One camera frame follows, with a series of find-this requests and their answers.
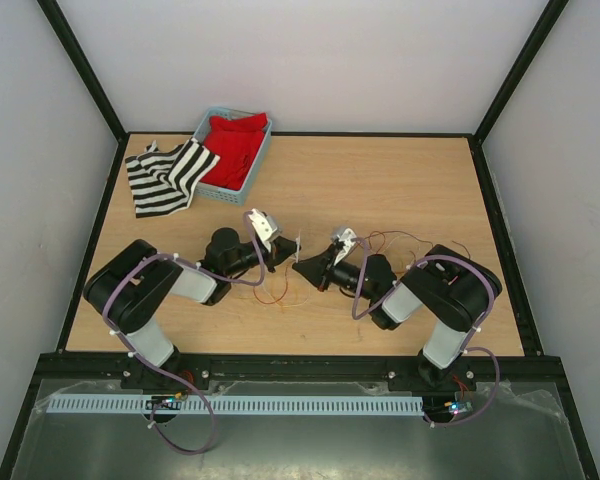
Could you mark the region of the white zip tie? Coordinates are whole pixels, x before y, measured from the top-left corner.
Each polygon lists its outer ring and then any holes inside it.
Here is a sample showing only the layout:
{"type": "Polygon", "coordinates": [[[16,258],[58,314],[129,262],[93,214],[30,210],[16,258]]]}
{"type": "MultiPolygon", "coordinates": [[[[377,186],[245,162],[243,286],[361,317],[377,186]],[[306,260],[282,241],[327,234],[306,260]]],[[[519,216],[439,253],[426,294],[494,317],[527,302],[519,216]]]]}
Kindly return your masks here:
{"type": "Polygon", "coordinates": [[[300,261],[300,253],[302,249],[301,233],[302,229],[299,229],[295,238],[296,250],[294,254],[294,263],[298,263],[300,261]]]}

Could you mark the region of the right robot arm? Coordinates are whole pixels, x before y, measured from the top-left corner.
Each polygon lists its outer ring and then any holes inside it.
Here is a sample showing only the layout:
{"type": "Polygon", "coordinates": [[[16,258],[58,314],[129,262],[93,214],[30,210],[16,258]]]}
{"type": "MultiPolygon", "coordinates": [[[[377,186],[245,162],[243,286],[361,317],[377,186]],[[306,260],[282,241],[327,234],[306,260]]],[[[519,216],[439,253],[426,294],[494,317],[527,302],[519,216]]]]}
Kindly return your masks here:
{"type": "Polygon", "coordinates": [[[382,330],[393,331],[422,309],[436,318],[433,332],[417,355],[417,376],[438,389],[453,374],[452,365],[493,309],[502,292],[498,277],[471,259],[436,244],[401,276],[383,254],[372,254],[358,267],[342,255],[335,240],[321,254],[299,261],[293,270],[313,287],[335,285],[369,302],[366,314],[382,330]]]}

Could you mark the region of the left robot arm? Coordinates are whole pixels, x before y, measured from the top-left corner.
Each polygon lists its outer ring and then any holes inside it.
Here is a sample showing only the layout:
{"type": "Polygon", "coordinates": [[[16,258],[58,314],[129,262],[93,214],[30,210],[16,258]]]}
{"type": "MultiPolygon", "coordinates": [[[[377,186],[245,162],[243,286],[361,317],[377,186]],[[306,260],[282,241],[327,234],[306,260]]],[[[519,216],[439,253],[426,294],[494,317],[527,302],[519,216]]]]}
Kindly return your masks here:
{"type": "Polygon", "coordinates": [[[85,284],[84,299],[103,316],[111,333],[128,342],[131,353],[146,359],[144,375],[156,387],[176,385],[180,352],[164,334],[155,314],[169,295],[213,306],[231,285],[249,270],[264,266],[269,272],[298,253],[297,240],[277,236],[264,245],[261,240],[241,242],[236,230],[216,230],[198,263],[201,272],[157,256],[157,250],[138,239],[128,245],[85,284]]]}

